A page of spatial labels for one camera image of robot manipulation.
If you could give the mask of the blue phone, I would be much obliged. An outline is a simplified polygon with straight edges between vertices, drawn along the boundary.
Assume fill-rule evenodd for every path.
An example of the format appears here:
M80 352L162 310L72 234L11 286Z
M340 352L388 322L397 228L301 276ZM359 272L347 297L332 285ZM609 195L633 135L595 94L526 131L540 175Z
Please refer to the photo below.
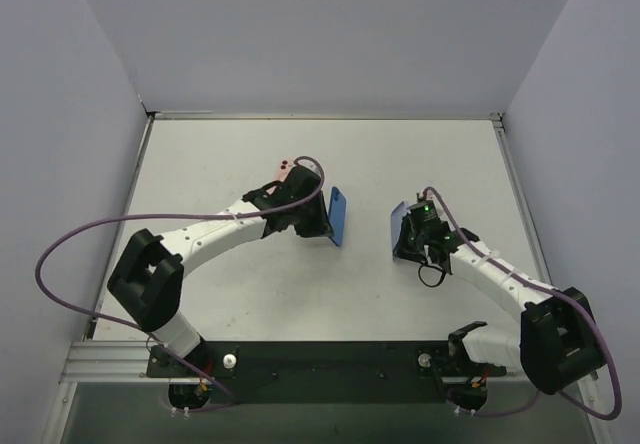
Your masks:
M330 240L336 247L341 247L343 245L346 211L346 197L338 187L334 186L331 189L328 218L333 229L333 235L330 237Z

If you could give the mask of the lavender phone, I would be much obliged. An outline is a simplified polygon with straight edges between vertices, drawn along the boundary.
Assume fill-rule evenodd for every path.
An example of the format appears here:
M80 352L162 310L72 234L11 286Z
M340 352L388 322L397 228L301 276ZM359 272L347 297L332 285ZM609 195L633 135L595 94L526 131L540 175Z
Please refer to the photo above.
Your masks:
M390 214L390 235L391 235L391 252L393 259L396 259L396 246L400 242L402 232L402 222L407 214L409 203L401 201Z

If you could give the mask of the pink phone case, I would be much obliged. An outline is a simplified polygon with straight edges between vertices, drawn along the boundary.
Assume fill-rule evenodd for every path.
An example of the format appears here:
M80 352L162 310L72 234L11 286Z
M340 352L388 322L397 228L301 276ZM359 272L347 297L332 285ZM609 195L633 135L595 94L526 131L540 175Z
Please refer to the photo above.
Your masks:
M295 162L293 159L289 159L289 158L283 159L279 163L278 171L276 174L276 180L283 182L294 167L295 167Z

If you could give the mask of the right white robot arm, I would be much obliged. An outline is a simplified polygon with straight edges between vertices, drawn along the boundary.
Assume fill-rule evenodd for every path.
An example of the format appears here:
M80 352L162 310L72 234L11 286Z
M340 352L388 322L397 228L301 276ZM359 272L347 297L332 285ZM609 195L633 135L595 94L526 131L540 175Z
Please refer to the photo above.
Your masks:
M549 395L604 365L586 321L591 307L581 291L559 290L518 271L471 231L451 228L431 200L400 203L390 222L394 258L469 283L519 326L512 334L478 321L455 331L449 336L451 358L522 372Z

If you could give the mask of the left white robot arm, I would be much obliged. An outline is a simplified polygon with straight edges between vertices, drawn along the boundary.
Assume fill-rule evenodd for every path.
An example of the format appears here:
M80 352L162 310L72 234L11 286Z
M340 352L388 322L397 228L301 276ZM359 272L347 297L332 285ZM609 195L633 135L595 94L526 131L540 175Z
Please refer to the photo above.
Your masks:
M301 238L331 237L323 185L320 164L301 157L282 180L248 191L210 218L159 235L142 229L127 242L107 288L141 331L168 348L179 373L206 370L213 358L179 311L184 279L231 249L289 228Z

